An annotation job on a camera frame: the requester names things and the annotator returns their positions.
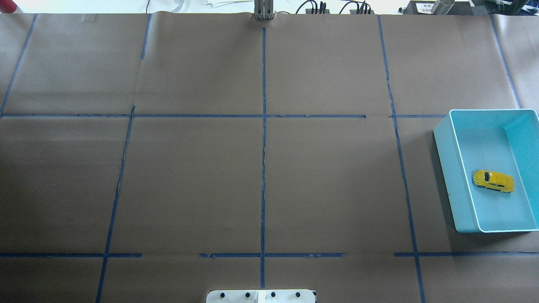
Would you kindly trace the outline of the yellow beetle toy car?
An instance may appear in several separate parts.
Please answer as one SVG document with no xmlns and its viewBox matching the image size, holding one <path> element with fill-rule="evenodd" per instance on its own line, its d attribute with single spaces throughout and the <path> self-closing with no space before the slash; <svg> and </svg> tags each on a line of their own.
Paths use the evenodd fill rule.
<svg viewBox="0 0 539 303">
<path fill-rule="evenodd" d="M 473 183 L 478 188 L 490 189 L 504 193 L 515 190 L 515 180 L 512 176 L 497 171 L 476 170 L 473 172 Z"/>
</svg>

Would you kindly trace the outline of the turquoise plastic bin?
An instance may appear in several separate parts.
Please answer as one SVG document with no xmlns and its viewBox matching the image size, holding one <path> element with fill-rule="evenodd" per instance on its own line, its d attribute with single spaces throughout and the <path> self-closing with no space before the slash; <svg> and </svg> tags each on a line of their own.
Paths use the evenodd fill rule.
<svg viewBox="0 0 539 303">
<path fill-rule="evenodd" d="M 533 109 L 453 109 L 433 133 L 456 230 L 538 230 L 538 115 Z M 478 170 L 510 175 L 515 190 L 479 188 Z"/>
</svg>

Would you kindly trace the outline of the metal cup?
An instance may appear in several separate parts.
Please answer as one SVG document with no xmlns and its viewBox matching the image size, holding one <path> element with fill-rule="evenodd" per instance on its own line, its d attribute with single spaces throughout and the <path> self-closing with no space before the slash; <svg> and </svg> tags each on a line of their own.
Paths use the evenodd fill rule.
<svg viewBox="0 0 539 303">
<path fill-rule="evenodd" d="M 435 0 L 431 12 L 433 15 L 447 15 L 454 4 L 455 0 Z"/>
</svg>

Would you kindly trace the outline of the red cylinder bottle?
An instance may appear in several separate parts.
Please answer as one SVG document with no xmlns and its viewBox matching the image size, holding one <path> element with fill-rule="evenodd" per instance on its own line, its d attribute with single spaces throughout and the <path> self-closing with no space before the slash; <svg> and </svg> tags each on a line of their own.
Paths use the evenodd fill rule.
<svg viewBox="0 0 539 303">
<path fill-rule="evenodd" d="M 14 13 L 18 7 L 13 0 L 0 0 L 0 13 Z"/>
</svg>

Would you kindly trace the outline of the aluminium frame post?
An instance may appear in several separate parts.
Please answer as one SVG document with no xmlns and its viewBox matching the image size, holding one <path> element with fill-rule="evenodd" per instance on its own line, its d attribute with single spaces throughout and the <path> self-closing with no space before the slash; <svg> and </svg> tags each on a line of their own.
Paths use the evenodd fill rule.
<svg viewBox="0 0 539 303">
<path fill-rule="evenodd" d="M 254 0 L 253 17 L 255 20 L 272 20 L 275 18 L 274 0 Z"/>
</svg>

